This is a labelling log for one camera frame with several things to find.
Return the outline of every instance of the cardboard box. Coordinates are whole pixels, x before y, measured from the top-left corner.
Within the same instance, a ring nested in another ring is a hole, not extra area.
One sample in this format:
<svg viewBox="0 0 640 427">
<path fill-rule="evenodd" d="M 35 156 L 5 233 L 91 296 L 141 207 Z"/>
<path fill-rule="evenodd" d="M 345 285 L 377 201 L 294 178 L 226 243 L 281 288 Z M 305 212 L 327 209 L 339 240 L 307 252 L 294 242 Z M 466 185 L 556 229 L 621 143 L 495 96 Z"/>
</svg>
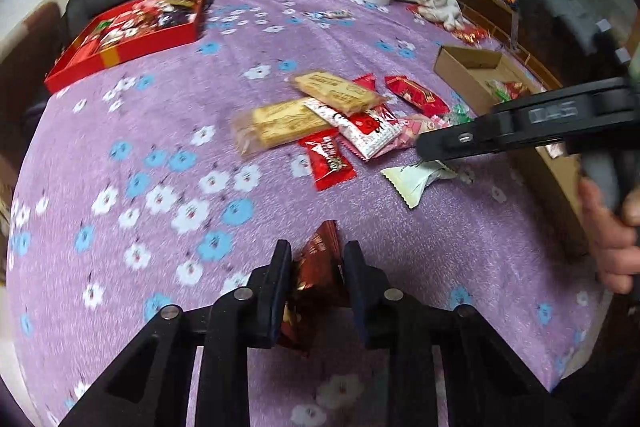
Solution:
<svg viewBox="0 0 640 427">
<path fill-rule="evenodd" d="M 181 46 L 182 44 L 189 44 L 190 42 L 198 40 L 204 13 L 204 0 L 198 1 L 195 9 L 196 17 L 193 22 L 156 30 L 141 37 L 133 38 L 121 44 L 106 48 L 75 64 L 69 64 L 86 36 L 89 35 L 99 23 L 112 20 L 121 13 L 131 10 L 133 5 L 140 1 L 141 0 L 129 1 L 107 10 L 95 17 L 87 27 L 82 30 L 62 54 L 62 57 L 56 62 L 56 65 L 53 66 L 53 69 L 44 81 L 51 94 L 97 71 L 111 68 L 112 66 L 133 60 L 134 58 L 143 57 L 144 55 L 167 50 L 175 46 Z"/>
<path fill-rule="evenodd" d="M 501 82 L 521 82 L 532 93 L 541 90 L 512 59 L 499 52 L 443 46 L 433 69 L 477 115 L 490 112 L 498 103 L 486 85 L 492 78 Z M 567 257 L 576 259 L 587 254 L 588 243 L 577 195 L 580 171 L 577 156 L 552 159 L 544 147 L 508 154 L 555 227 Z"/>
</svg>

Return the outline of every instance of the floral tablecloth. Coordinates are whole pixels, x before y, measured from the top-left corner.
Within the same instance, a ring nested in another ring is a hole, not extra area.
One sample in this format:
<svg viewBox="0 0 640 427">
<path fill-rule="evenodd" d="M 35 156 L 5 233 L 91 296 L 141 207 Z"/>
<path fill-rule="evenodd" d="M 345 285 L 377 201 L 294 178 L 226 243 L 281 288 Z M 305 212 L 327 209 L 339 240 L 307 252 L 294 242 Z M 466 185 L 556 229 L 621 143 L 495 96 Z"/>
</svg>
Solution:
<svg viewBox="0 0 640 427">
<path fill-rule="evenodd" d="M 349 9 L 314 21 L 307 11 Z M 584 338 L 601 297 L 591 266 L 568 267 L 554 232 L 502 155 L 453 165 L 408 210 L 368 164 L 316 192 L 296 144 L 242 162 L 229 121 L 297 96 L 286 78 L 322 68 L 344 78 L 406 74 L 448 103 L 433 73 L 460 44 L 403 4 L 215 0 L 197 42 L 93 74 L 53 96 L 20 172 L 8 288 L 23 375 L 47 425 L 67 410 L 165 304 L 211 304 L 270 259 L 300 249 L 325 219 L 367 261 L 423 302 L 472 303 L 547 387 Z M 415 112 L 394 98 L 397 114 Z M 385 359 L 335 312 L 309 357 L 251 350 L 254 426 L 383 424 Z"/>
</svg>

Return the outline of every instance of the white candy wrapper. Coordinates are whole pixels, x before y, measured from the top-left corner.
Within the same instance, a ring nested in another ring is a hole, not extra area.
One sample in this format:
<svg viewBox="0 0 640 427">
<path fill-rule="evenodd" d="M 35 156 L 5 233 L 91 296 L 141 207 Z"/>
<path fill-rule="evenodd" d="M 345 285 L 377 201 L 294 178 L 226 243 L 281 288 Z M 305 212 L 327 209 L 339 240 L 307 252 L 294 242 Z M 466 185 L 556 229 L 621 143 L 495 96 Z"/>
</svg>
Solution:
<svg viewBox="0 0 640 427">
<path fill-rule="evenodd" d="M 450 180 L 457 174 L 440 161 L 419 161 L 404 167 L 391 167 L 380 171 L 402 196 L 409 208 L 420 203 L 425 188 L 436 180 Z"/>
<path fill-rule="evenodd" d="M 373 158 L 402 133 L 403 124 L 384 105 L 349 117 L 315 98 L 306 100 L 305 105 L 324 121 L 337 127 L 364 160 Z"/>
</svg>

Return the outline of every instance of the brown cardboard box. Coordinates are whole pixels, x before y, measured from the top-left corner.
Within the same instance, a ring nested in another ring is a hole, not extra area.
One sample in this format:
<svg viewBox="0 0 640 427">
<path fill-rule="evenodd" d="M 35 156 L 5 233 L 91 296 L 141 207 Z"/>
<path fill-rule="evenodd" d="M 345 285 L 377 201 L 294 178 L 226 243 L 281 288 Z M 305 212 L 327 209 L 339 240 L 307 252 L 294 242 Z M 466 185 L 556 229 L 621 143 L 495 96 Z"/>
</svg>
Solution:
<svg viewBox="0 0 640 427">
<path fill-rule="evenodd" d="M 433 69 L 477 115 L 488 113 L 498 103 L 486 85 L 492 78 L 522 82 L 532 93 L 540 92 L 513 60 L 499 52 L 443 46 Z M 585 255 L 588 245 L 577 196 L 578 158 L 552 159 L 544 147 L 511 151 L 509 157 L 556 228 L 567 257 L 576 259 Z"/>
</svg>

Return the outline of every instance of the red candy wrapper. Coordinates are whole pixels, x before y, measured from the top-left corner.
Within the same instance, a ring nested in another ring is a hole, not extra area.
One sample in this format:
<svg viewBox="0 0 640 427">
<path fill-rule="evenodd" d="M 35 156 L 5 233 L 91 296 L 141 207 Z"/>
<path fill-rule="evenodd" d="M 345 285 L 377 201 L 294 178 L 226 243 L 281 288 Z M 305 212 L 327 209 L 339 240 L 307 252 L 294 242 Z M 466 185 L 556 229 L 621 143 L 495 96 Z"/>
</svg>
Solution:
<svg viewBox="0 0 640 427">
<path fill-rule="evenodd" d="M 372 91 L 376 90 L 376 75 L 373 73 L 363 74 L 353 81 L 354 84 L 358 84 L 360 87 L 366 87 Z"/>
<path fill-rule="evenodd" d="M 406 76 L 386 76 L 386 87 L 399 97 L 403 98 L 411 105 L 415 105 L 428 117 L 437 114 L 445 114 L 450 111 L 449 106 L 444 103 L 437 94 L 431 92 L 426 87 L 409 80 Z"/>
<path fill-rule="evenodd" d="M 298 143 L 306 149 L 317 190 L 325 190 L 356 177 L 356 171 L 338 148 L 337 129 L 327 129 L 303 138 Z"/>
<path fill-rule="evenodd" d="M 335 221 L 325 221 L 294 261 L 293 288 L 282 317 L 280 345 L 309 351 L 318 315 L 327 308 L 349 306 L 341 252 Z"/>
</svg>

